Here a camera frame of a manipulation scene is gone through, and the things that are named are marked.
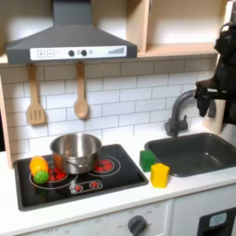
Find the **range hood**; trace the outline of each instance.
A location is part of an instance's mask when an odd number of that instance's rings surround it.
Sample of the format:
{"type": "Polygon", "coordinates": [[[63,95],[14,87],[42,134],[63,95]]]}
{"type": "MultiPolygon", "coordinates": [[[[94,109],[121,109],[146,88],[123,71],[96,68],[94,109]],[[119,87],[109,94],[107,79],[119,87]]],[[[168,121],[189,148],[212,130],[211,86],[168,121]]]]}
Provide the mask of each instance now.
{"type": "Polygon", "coordinates": [[[53,27],[6,45],[10,64],[135,58],[137,47],[91,25],[91,0],[53,0],[53,27]]]}

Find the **white cabinet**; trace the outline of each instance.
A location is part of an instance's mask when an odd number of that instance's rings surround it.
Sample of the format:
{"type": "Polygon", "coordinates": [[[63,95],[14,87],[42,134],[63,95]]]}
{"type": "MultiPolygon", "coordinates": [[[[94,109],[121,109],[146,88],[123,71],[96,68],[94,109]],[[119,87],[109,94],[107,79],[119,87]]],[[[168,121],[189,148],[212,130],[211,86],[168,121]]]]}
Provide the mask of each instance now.
{"type": "Polygon", "coordinates": [[[172,200],[138,206],[109,215],[55,226],[23,234],[24,236],[132,236],[128,229],[131,218],[141,216],[147,223],[140,236],[169,236],[172,200]]]}
{"type": "MultiPolygon", "coordinates": [[[[236,207],[235,184],[176,198],[171,236],[196,236],[201,217],[233,207],[236,207]]],[[[231,235],[236,235],[235,224],[231,235]]]]}

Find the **wooden spatula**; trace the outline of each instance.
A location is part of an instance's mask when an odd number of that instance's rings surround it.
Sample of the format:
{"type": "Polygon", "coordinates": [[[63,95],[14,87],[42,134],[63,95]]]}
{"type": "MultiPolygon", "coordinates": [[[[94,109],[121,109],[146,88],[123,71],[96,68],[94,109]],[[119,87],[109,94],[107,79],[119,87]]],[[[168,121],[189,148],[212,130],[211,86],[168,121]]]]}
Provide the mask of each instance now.
{"type": "Polygon", "coordinates": [[[31,96],[31,105],[27,110],[27,119],[30,124],[45,123],[45,112],[38,101],[38,90],[36,81],[36,65],[27,65],[29,74],[29,90],[31,96]]]}
{"type": "Polygon", "coordinates": [[[74,110],[78,118],[84,119],[88,114],[88,104],[85,99],[85,64],[77,64],[77,102],[74,110]]]}

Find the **stainless steel pot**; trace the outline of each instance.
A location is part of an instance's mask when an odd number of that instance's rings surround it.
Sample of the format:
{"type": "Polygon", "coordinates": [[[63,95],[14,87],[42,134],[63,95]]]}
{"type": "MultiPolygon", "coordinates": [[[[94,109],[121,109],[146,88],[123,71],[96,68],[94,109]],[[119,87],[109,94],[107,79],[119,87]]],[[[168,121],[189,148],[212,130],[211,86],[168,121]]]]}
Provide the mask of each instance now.
{"type": "Polygon", "coordinates": [[[87,134],[57,137],[51,144],[54,166],[60,171],[80,174],[94,170],[101,141],[87,134]]]}

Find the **wooden frame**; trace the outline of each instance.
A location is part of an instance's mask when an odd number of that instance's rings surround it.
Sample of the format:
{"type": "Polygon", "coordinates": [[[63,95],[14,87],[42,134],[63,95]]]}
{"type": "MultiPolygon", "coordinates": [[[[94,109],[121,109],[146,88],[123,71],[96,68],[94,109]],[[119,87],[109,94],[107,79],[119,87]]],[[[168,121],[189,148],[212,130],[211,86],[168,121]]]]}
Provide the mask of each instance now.
{"type": "Polygon", "coordinates": [[[4,131],[4,141],[5,141],[7,163],[8,163],[8,168],[11,170],[13,169],[13,160],[11,158],[10,142],[9,142],[9,135],[8,135],[8,130],[7,130],[6,109],[5,109],[5,103],[4,103],[4,91],[3,91],[3,86],[2,86],[1,75],[0,75],[0,109],[1,109],[2,125],[3,125],[3,131],[4,131]]]}

